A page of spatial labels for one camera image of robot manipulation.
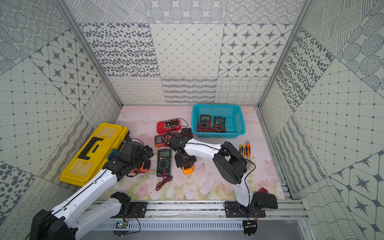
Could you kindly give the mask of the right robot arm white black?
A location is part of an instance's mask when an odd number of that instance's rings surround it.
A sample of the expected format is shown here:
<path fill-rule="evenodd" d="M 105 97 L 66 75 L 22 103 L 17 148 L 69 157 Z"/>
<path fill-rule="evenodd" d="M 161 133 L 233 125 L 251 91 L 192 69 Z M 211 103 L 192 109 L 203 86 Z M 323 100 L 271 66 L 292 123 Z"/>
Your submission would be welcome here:
<path fill-rule="evenodd" d="M 274 195 L 251 193 L 246 181 L 249 161 L 230 142 L 214 145 L 190 137 L 184 137 L 181 140 L 171 137 L 167 140 L 167 145 L 176 153 L 175 161 L 178 168 L 192 167 L 197 157 L 212 160 L 223 179 L 233 185 L 236 202 L 240 206 L 248 209 L 253 207 L 278 208 Z"/>

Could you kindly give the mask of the green multimeter DT9205A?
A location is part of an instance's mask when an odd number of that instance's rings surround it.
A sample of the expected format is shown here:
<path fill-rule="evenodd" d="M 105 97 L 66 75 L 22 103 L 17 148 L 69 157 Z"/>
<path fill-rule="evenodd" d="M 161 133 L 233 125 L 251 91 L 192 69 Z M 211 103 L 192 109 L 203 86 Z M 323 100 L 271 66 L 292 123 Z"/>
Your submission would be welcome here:
<path fill-rule="evenodd" d="M 172 150 L 171 149 L 160 149 L 158 150 L 157 158 L 157 177 L 168 177 L 171 175 L 171 160 Z"/>

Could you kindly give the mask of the orange Victor multimeter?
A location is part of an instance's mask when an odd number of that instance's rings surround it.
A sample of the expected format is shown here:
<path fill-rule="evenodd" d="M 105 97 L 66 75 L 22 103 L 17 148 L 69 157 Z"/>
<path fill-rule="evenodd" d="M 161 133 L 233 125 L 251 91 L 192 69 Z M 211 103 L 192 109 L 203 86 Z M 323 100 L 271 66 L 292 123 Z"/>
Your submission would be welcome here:
<path fill-rule="evenodd" d="M 167 147 L 167 142 L 169 140 L 170 136 L 168 135 L 157 135 L 154 137 L 155 146 L 157 148 L 161 147 Z"/>

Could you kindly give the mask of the dark red-trim multimeter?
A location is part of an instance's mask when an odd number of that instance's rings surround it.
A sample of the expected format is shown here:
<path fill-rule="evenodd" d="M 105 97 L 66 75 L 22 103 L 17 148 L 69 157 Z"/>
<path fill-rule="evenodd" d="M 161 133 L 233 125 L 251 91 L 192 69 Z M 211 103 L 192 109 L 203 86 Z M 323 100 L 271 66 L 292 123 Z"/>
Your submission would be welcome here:
<path fill-rule="evenodd" d="M 201 115 L 197 132 L 209 133 L 211 131 L 212 117 L 210 115 Z"/>

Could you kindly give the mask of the teal plastic basket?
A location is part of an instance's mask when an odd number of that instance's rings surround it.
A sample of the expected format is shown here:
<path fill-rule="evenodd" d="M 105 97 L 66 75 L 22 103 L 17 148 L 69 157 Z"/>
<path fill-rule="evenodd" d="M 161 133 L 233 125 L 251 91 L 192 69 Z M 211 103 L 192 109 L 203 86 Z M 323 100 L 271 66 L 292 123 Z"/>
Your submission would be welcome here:
<path fill-rule="evenodd" d="M 237 138 L 246 133 L 242 110 L 236 105 L 195 105 L 191 127 L 199 138 Z"/>

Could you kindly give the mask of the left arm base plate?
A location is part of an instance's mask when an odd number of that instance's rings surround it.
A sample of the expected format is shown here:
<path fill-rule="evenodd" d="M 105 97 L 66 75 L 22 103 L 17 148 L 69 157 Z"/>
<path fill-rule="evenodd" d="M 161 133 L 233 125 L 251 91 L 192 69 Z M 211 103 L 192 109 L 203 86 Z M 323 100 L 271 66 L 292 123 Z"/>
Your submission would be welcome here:
<path fill-rule="evenodd" d="M 120 215 L 122 218 L 144 218 L 147 210 L 147 202 L 126 202 L 122 204 Z"/>

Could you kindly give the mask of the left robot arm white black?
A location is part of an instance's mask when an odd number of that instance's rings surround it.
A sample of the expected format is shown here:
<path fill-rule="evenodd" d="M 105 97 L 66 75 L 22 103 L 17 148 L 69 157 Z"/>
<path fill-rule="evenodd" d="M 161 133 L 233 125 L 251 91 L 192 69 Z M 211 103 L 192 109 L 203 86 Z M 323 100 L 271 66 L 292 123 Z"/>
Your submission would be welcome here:
<path fill-rule="evenodd" d="M 39 211 L 32 220 L 28 240 L 79 240 L 105 220 L 121 216 L 124 223 L 135 213 L 131 197 L 124 192 L 113 193 L 98 207 L 87 208 L 106 190 L 128 177 L 134 169 L 152 158 L 153 149 L 136 140 L 124 141 L 124 147 L 108 160 L 96 176 L 71 197 L 51 210 Z"/>

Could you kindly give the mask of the orange handled wrench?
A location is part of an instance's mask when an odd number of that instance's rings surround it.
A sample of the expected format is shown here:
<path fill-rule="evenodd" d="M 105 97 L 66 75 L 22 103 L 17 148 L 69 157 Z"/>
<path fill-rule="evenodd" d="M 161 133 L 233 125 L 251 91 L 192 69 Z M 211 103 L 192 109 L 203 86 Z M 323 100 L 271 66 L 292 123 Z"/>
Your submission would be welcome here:
<path fill-rule="evenodd" d="M 247 159 L 251 159 L 251 145 L 250 145 L 250 142 L 249 141 L 246 141 L 246 158 Z"/>

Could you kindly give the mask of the aluminium mounting rail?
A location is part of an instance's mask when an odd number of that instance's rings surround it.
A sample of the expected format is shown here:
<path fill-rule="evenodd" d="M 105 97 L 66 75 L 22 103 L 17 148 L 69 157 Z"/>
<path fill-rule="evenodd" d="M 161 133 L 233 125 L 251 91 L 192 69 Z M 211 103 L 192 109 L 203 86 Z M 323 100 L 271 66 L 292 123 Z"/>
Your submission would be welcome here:
<path fill-rule="evenodd" d="M 229 220 L 224 201 L 146 201 L 144 218 L 139 220 Z M 308 214 L 300 200 L 278 200 L 277 209 L 264 208 L 266 217 L 261 220 L 308 220 Z M 254 220 L 255 218 L 233 218 Z"/>

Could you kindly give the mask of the yellow orange multimeter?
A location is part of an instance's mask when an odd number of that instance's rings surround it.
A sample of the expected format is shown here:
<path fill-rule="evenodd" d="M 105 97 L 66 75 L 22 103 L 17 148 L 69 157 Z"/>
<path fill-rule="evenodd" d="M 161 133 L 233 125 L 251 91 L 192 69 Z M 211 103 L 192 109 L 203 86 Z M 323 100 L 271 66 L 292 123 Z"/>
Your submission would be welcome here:
<path fill-rule="evenodd" d="M 194 166 L 193 165 L 183 165 L 182 167 L 184 175 L 189 175 L 194 172 Z"/>

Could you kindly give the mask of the green multimeter with leads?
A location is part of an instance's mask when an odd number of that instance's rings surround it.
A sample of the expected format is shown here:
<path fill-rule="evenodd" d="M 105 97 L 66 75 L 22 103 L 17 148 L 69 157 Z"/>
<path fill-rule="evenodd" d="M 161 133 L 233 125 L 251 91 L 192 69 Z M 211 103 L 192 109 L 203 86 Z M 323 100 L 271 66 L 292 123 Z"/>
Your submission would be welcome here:
<path fill-rule="evenodd" d="M 214 117 L 212 132 L 225 133 L 226 132 L 226 119 L 223 117 Z"/>

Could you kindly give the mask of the yellow black utility knife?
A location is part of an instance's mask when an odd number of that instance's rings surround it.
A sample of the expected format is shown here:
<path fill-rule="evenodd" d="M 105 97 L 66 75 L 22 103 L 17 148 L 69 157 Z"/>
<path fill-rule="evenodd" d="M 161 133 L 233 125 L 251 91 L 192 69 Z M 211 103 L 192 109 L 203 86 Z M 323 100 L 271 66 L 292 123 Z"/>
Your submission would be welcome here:
<path fill-rule="evenodd" d="M 246 157 L 246 151 L 245 150 L 246 150 L 245 146 L 244 145 L 240 145 L 239 152 L 243 156 L 243 158 Z"/>

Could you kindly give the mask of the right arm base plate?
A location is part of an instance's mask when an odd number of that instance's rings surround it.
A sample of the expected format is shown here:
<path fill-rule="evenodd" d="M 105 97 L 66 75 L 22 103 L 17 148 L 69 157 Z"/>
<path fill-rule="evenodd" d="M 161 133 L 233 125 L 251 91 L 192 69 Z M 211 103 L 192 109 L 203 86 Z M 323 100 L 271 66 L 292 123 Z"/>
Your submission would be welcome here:
<path fill-rule="evenodd" d="M 244 207 L 238 202 L 225 201 L 224 208 L 227 218 L 265 218 L 264 208 L 252 202 L 248 207 Z"/>

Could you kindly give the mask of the yellow black toolbox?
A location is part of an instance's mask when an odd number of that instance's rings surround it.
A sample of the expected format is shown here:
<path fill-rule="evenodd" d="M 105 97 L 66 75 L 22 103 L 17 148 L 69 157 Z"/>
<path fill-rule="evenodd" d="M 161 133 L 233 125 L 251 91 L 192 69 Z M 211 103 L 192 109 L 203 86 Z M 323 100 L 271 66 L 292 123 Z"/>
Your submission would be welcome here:
<path fill-rule="evenodd" d="M 122 149 L 123 141 L 129 133 L 128 128 L 123 126 L 100 124 L 62 171 L 60 181 L 83 187 L 102 169 L 113 150 Z"/>

